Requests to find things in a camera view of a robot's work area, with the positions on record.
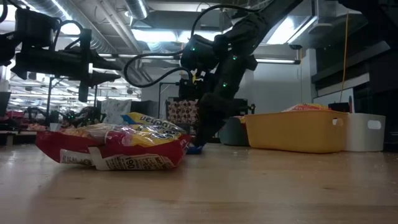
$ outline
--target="blue object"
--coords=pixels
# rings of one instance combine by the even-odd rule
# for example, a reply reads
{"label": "blue object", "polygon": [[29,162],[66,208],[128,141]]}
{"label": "blue object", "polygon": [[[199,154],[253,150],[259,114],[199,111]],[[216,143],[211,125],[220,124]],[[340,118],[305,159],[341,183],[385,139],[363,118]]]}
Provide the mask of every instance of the blue object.
{"label": "blue object", "polygon": [[203,150],[203,146],[190,146],[187,151],[187,155],[199,155]]}

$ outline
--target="wooden tabletop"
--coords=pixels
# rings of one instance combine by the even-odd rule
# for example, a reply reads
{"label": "wooden tabletop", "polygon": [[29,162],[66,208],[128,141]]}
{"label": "wooden tabletop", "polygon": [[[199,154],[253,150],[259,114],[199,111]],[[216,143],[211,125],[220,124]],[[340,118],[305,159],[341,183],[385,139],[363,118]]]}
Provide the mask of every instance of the wooden tabletop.
{"label": "wooden tabletop", "polygon": [[0,223],[398,223],[398,154],[212,144],[178,169],[102,172],[0,149]]}

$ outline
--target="yellow plastic bin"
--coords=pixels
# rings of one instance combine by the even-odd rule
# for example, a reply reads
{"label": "yellow plastic bin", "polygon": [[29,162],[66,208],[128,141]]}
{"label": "yellow plastic bin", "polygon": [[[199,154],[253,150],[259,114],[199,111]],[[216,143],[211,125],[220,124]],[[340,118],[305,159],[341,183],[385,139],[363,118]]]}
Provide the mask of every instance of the yellow plastic bin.
{"label": "yellow plastic bin", "polygon": [[336,111],[292,111],[246,115],[250,146],[258,149],[331,153],[346,145],[347,114]]}

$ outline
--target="white plastic bin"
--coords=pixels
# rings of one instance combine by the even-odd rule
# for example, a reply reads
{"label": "white plastic bin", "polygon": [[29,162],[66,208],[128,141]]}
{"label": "white plastic bin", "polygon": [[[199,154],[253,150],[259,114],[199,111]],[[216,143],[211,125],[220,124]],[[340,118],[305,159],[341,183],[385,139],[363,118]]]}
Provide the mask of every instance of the white plastic bin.
{"label": "white plastic bin", "polygon": [[349,114],[346,151],[382,151],[384,146],[385,127],[385,116],[361,113]]}

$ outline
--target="ceiling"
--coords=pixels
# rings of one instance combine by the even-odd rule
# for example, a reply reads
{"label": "ceiling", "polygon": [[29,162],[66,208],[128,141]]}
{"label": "ceiling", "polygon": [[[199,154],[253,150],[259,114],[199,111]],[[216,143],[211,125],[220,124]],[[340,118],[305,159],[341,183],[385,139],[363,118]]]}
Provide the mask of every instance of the ceiling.
{"label": "ceiling", "polygon": [[[123,39],[120,33],[114,28],[112,23],[110,23],[107,17],[98,7],[97,0],[51,0],[53,2],[70,2],[75,6],[75,10],[79,11],[85,17],[90,24],[92,29],[95,29],[99,32],[104,38],[104,41],[107,42],[113,49],[113,53],[119,54],[140,54],[143,52],[150,52],[154,50],[154,47],[151,46],[144,41],[137,40],[139,39],[137,34],[131,38],[129,38],[128,42],[131,41],[134,46],[129,45],[126,42],[126,39]],[[127,12],[127,8],[124,0],[108,0],[110,2],[111,7],[117,12],[117,16],[121,19],[123,26],[128,30],[131,30],[131,26],[139,27],[140,22],[133,22],[131,24],[131,19]],[[235,4],[243,7],[263,7],[263,0],[207,0],[206,3],[201,3],[197,0],[147,0],[147,5],[150,9],[150,16],[145,20],[146,24],[149,24],[153,27],[162,27],[169,26],[170,30],[174,30],[173,32],[176,35],[181,37],[182,31],[181,29],[186,29],[187,26],[190,27],[190,21],[186,19],[188,16],[195,16],[203,9],[208,8],[209,6],[224,3],[224,4]],[[294,9],[288,16],[291,19],[291,26],[299,27],[301,26],[306,19],[312,14],[312,0],[304,0],[301,5],[299,5],[296,9]],[[220,14],[220,11],[214,11],[203,17],[200,22],[199,29],[213,29],[214,32],[222,31],[225,27],[230,27],[231,23],[228,17],[230,17],[233,13],[227,12],[228,15]],[[258,47],[255,51],[255,55],[259,57],[267,57],[267,58],[280,58],[280,59],[296,59],[297,52],[292,50],[287,44],[284,45],[268,45],[267,42],[270,42],[272,39],[272,35],[277,32],[277,28],[284,24],[284,20],[280,21],[277,24],[272,32],[264,39],[263,43]],[[13,30],[14,23],[12,21],[6,21],[0,24],[0,33],[10,32]],[[61,39],[58,41],[57,48],[63,49],[70,42],[73,41],[74,36],[71,35],[62,35]],[[160,50],[163,52],[175,52],[180,50],[183,46],[183,42],[173,41],[173,42],[161,42]],[[306,41],[306,39],[298,38],[294,44],[300,44],[301,42]],[[159,78],[163,73],[165,73],[168,68],[177,67],[179,61],[176,60],[143,60],[143,63],[140,63],[139,67],[136,67],[140,71],[138,74],[134,74],[137,82],[145,83],[148,82],[147,78],[140,77],[143,73],[147,73],[151,79]],[[12,75],[9,71],[6,72],[8,77],[10,78],[11,90],[12,93],[17,95],[14,98],[14,103],[10,104],[11,108],[21,108],[21,106],[29,106],[29,105],[37,105],[43,108],[47,105],[47,92],[48,85],[50,80],[50,75],[38,75],[36,80],[21,80],[20,78]],[[179,73],[175,73],[172,75],[176,80],[180,77]],[[26,85],[32,85],[33,90],[26,90]],[[73,93],[74,88],[78,86],[77,82],[71,82],[68,80],[63,80],[60,87],[55,87],[52,91],[51,107],[52,109],[74,109],[79,110],[80,108],[92,105],[93,101],[89,101],[87,103],[79,103],[76,100],[76,96]],[[131,86],[123,79],[116,80],[113,83],[104,83],[99,86],[100,90],[98,92],[98,96],[101,96],[100,99],[105,99],[104,96],[115,97],[119,99],[128,99],[133,98],[134,100],[139,100],[141,97],[140,89],[133,88],[134,93],[132,95],[127,94],[127,89]],[[94,90],[90,90],[90,95],[94,95]]]}

